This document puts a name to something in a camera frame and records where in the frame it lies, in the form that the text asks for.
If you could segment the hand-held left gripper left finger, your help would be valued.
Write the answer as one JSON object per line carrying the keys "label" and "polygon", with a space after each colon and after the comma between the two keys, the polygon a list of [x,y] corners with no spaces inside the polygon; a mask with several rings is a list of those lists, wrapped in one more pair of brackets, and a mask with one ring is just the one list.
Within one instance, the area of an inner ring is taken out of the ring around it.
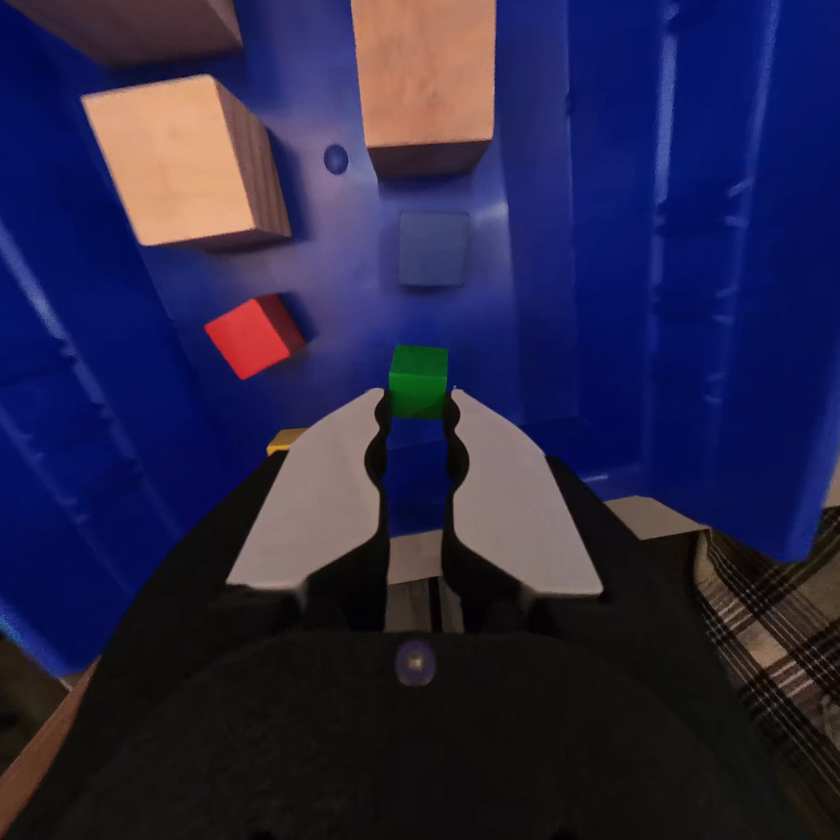
{"label": "hand-held left gripper left finger", "polygon": [[226,583],[291,595],[305,621],[332,609],[353,631],[385,626],[389,395],[375,387],[290,446]]}

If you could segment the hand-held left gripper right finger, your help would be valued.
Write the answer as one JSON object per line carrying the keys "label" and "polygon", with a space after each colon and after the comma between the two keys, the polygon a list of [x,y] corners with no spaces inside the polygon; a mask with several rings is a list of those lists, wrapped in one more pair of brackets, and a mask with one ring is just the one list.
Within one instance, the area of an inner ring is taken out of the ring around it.
{"label": "hand-held left gripper right finger", "polygon": [[535,602],[595,599],[604,584],[546,455],[466,391],[444,402],[448,493],[442,571],[465,630],[494,612],[527,622]]}

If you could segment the green small cube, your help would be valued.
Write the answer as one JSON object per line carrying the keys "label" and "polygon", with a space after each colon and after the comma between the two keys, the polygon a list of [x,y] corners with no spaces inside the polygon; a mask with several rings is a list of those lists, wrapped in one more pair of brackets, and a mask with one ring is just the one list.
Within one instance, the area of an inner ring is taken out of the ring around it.
{"label": "green small cube", "polygon": [[394,417],[438,421],[444,413],[448,351],[419,345],[394,348],[388,391]]}

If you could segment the blue plastic bin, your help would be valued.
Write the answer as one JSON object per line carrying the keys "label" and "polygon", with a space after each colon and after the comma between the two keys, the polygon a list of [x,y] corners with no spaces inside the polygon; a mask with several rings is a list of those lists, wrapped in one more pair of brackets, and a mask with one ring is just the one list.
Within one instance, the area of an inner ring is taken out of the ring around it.
{"label": "blue plastic bin", "polygon": [[[499,2],[471,173],[377,178],[350,2],[237,2],[245,50],[107,70],[2,2],[2,633],[86,668],[266,455],[398,344],[602,497],[803,560],[838,451],[838,2]],[[267,127],[295,238],[139,245],[81,97],[198,74]],[[462,287],[401,213],[467,213]],[[204,324],[276,293],[307,345],[241,381]]]}

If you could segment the light wooden cube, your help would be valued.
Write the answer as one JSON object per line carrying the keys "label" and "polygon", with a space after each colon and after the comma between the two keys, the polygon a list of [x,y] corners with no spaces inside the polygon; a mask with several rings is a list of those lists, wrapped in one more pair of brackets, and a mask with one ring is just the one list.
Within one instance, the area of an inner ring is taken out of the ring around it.
{"label": "light wooden cube", "polygon": [[472,172],[495,132],[495,1],[352,1],[364,142],[382,181]]}
{"label": "light wooden cube", "polygon": [[35,25],[110,67],[139,67],[239,51],[230,1],[9,1]]}
{"label": "light wooden cube", "polygon": [[292,239],[270,134],[215,77],[89,93],[81,105],[141,246]]}

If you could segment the red small cube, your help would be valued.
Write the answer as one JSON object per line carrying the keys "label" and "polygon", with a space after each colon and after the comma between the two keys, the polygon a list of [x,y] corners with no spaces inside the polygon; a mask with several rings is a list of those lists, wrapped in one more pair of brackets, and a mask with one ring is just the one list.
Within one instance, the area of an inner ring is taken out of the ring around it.
{"label": "red small cube", "polygon": [[276,293],[248,299],[203,329],[241,381],[288,360],[308,343]]}

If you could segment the pale blue small cube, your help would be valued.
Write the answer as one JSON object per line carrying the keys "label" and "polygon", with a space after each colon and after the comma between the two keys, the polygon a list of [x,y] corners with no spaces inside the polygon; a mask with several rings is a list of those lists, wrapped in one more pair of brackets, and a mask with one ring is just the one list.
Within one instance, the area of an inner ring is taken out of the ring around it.
{"label": "pale blue small cube", "polygon": [[398,223],[401,287],[462,287],[469,237],[467,213],[401,213]]}

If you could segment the plaid shirt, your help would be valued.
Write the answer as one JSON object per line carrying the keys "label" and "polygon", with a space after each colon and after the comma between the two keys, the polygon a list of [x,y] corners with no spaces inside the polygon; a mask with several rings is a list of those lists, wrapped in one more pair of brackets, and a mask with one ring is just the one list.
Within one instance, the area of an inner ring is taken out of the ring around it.
{"label": "plaid shirt", "polygon": [[811,553],[781,563],[721,532],[698,538],[706,633],[785,793],[818,838],[839,837],[839,508]]}

